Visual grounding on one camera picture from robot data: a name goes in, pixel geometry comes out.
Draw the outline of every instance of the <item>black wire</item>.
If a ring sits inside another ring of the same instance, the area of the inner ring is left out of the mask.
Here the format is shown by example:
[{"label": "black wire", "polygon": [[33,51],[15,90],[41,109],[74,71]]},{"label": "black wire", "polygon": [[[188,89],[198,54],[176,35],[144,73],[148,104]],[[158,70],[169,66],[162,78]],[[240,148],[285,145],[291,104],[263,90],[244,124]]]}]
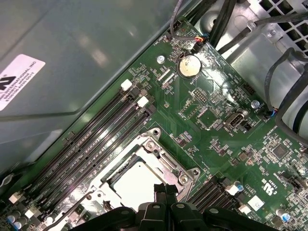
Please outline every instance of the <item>black wire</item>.
[{"label": "black wire", "polygon": [[[265,19],[256,21],[255,24],[258,27],[258,26],[261,26],[264,24],[270,24],[270,23],[288,23],[288,22],[296,22],[296,21],[307,20],[307,19],[308,19],[308,12],[304,12],[304,13],[294,13],[294,14],[265,18]],[[218,52],[220,54],[225,53],[230,48],[232,48],[237,43],[239,43],[242,39],[244,39],[249,33],[250,33],[250,29],[246,27],[231,42],[227,43],[225,46],[220,48]]]},{"label": "black wire", "polygon": [[306,101],[306,103],[303,104],[303,106],[299,109],[296,117],[295,117],[295,120],[294,120],[294,123],[293,123],[293,131],[295,133],[299,133],[299,128],[302,124],[302,121],[304,119],[304,116],[305,114],[307,113],[308,111],[308,100]]},{"label": "black wire", "polygon": [[191,19],[191,24],[195,25],[200,18],[217,2],[217,0],[203,0],[203,5],[199,4],[197,7],[200,8],[198,12],[195,13],[194,17]]},{"label": "black wire", "polygon": [[264,93],[265,93],[265,102],[268,106],[268,109],[270,111],[273,111],[273,106],[271,105],[271,101],[270,101],[270,83],[271,83],[271,79],[273,77],[274,71],[276,70],[276,68],[282,64],[284,61],[286,61],[290,55],[292,55],[294,58],[296,58],[297,60],[301,61],[301,62],[308,62],[307,58],[303,57],[303,54],[299,51],[295,51],[294,48],[288,48],[285,53],[274,63],[274,65],[272,67],[270,67],[266,77],[265,77],[265,82],[264,82]]},{"label": "black wire", "polygon": [[221,26],[221,24],[222,24],[222,22],[225,18],[225,14],[228,10],[229,4],[230,4],[230,0],[225,0],[225,2],[223,3],[223,5],[221,7],[219,15],[218,15],[218,17],[217,17],[217,19],[216,19],[216,21],[213,25],[211,33],[210,33],[209,43],[211,43],[211,44],[213,43],[214,38],[219,31],[219,27]]},{"label": "black wire", "polygon": [[236,4],[236,0],[230,0],[229,1],[227,10],[224,13],[224,18],[223,18],[222,22],[218,25],[218,31],[214,35],[212,42],[210,42],[213,47],[217,46],[217,44],[219,43],[223,33],[225,32],[227,25],[230,21],[232,12],[234,10],[235,4]]},{"label": "black wire", "polygon": [[304,91],[308,86],[308,64],[305,65],[304,73],[296,81],[296,83],[291,87],[289,92],[284,97],[279,110],[276,114],[275,122],[277,127],[279,127],[284,133],[293,138],[294,140],[302,143],[304,146],[308,147],[308,141],[292,131],[282,120],[283,115],[290,108],[293,102],[298,98],[298,96]]},{"label": "black wire", "polygon": [[206,0],[202,0],[185,16],[187,20],[191,20],[206,5]]},{"label": "black wire", "polygon": [[183,0],[179,0],[177,5],[175,6],[174,8],[174,11],[173,11],[173,14],[171,16],[171,20],[170,20],[170,33],[171,33],[171,36],[174,38],[174,39],[177,39],[177,40],[184,40],[184,41],[188,41],[188,40],[195,40],[195,36],[178,36],[176,35],[176,33],[174,32],[174,22],[175,22],[175,19],[177,17],[177,14],[179,12],[179,9],[182,5],[182,2]]}]

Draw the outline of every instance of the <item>gray wire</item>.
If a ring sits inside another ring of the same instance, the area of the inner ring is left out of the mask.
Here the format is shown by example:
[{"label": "gray wire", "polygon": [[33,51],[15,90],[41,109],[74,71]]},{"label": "gray wire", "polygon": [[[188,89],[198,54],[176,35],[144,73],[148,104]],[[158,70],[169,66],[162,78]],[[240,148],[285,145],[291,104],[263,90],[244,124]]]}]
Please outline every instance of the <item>gray wire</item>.
[{"label": "gray wire", "polygon": [[[294,14],[287,14],[287,15],[265,18],[265,19],[256,21],[255,24],[258,27],[258,26],[270,24],[270,23],[288,23],[288,22],[296,22],[296,21],[307,20],[307,19],[308,19],[308,12],[304,12],[304,13],[294,13]],[[227,43],[222,48],[220,48],[218,52],[220,54],[225,53],[230,48],[232,48],[237,43],[239,43],[242,39],[244,39],[249,33],[250,33],[250,29],[246,27],[231,42]]]},{"label": "gray wire", "polygon": [[279,127],[284,133],[286,133],[294,140],[302,143],[305,147],[308,147],[308,141],[305,138],[299,136],[292,129],[290,129],[283,122],[282,117],[307,86],[308,86],[308,64],[305,65],[304,73],[301,75],[301,77],[296,81],[296,83],[284,97],[275,118],[277,127]]},{"label": "gray wire", "polygon": [[171,33],[171,36],[174,38],[174,39],[177,39],[177,40],[183,40],[183,41],[189,41],[189,40],[195,40],[195,37],[194,36],[178,36],[176,35],[176,33],[174,32],[174,22],[175,22],[175,19],[177,17],[177,14],[179,12],[179,9],[182,5],[182,2],[183,0],[179,0],[177,5],[175,6],[174,8],[174,11],[173,11],[173,14],[171,16],[171,20],[170,20],[170,33]]},{"label": "gray wire", "polygon": [[43,231],[48,231],[51,228],[57,226],[66,216],[68,216],[70,213],[72,213],[79,205],[80,203],[86,199],[87,196],[89,196],[90,194],[92,194],[93,191],[88,192],[87,194],[85,194],[79,201],[77,201],[67,212],[65,212],[55,223],[53,223],[50,226],[47,226],[46,228],[43,229]]},{"label": "gray wire", "polygon": [[265,82],[264,82],[264,92],[265,92],[265,102],[268,106],[268,109],[270,111],[273,111],[273,106],[271,105],[271,101],[270,101],[270,83],[271,83],[271,79],[273,77],[274,71],[276,70],[276,68],[282,64],[284,61],[286,61],[289,57],[293,56],[294,58],[296,58],[297,60],[301,61],[301,62],[308,62],[307,58],[303,57],[303,54],[299,51],[295,51],[294,48],[288,48],[285,53],[274,63],[273,66],[270,67],[266,77],[265,77]]}]

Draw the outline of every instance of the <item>white label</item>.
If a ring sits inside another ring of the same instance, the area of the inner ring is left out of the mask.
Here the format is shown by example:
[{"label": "white label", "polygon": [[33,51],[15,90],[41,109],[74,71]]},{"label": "white label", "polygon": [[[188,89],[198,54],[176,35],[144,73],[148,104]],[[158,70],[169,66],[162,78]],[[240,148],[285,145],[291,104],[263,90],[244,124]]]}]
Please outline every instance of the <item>white label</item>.
[{"label": "white label", "polygon": [[45,62],[24,54],[18,55],[0,74],[0,111],[42,69]]},{"label": "white label", "polygon": [[261,201],[257,196],[254,196],[250,199],[250,201],[248,201],[248,204],[253,208],[254,211],[258,211],[264,205],[264,202]]}]

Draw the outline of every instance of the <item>white slot latch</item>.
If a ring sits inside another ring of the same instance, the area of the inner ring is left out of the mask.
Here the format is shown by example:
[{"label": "white slot latch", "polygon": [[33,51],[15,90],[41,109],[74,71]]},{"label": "white slot latch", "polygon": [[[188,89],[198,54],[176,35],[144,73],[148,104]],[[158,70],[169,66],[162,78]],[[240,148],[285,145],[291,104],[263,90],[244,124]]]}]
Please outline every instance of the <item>white slot latch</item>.
[{"label": "white slot latch", "polygon": [[132,85],[133,85],[132,82],[130,82],[128,79],[126,79],[126,80],[121,84],[121,88],[123,89],[123,91],[127,91]]},{"label": "white slot latch", "polygon": [[242,205],[241,207],[239,207],[239,211],[248,215],[248,213],[251,212],[251,209],[247,205]]},{"label": "white slot latch", "polygon": [[145,96],[142,96],[138,100],[137,104],[138,104],[139,107],[144,107],[148,102],[149,102],[149,100]]},{"label": "white slot latch", "polygon": [[12,196],[10,196],[9,201],[12,202],[12,204],[15,204],[21,197],[21,193],[15,192]]}]

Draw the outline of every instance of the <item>small chip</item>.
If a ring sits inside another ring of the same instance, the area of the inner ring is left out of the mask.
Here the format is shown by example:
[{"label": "small chip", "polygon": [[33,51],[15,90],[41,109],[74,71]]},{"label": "small chip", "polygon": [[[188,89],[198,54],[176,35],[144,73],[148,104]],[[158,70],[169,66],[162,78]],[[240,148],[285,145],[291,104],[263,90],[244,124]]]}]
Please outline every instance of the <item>small chip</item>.
[{"label": "small chip", "polygon": [[279,228],[282,224],[283,224],[283,221],[281,220],[280,217],[274,217],[271,222],[273,223],[273,225],[276,227],[276,228]]},{"label": "small chip", "polygon": [[221,156],[224,156],[225,154],[227,154],[227,151],[224,149],[221,149],[218,154]]},{"label": "small chip", "polygon": [[286,150],[286,148],[284,148],[283,145],[279,144],[274,150],[273,153],[275,154],[275,156],[277,156],[278,159],[283,158],[284,155],[286,155],[288,153],[288,150]]},{"label": "small chip", "polygon": [[240,162],[239,162],[237,159],[233,159],[233,160],[231,161],[231,163],[232,163],[234,166],[238,166]]},{"label": "small chip", "polygon": [[239,154],[239,158],[241,161],[245,161],[248,158],[248,155],[246,153]]}]

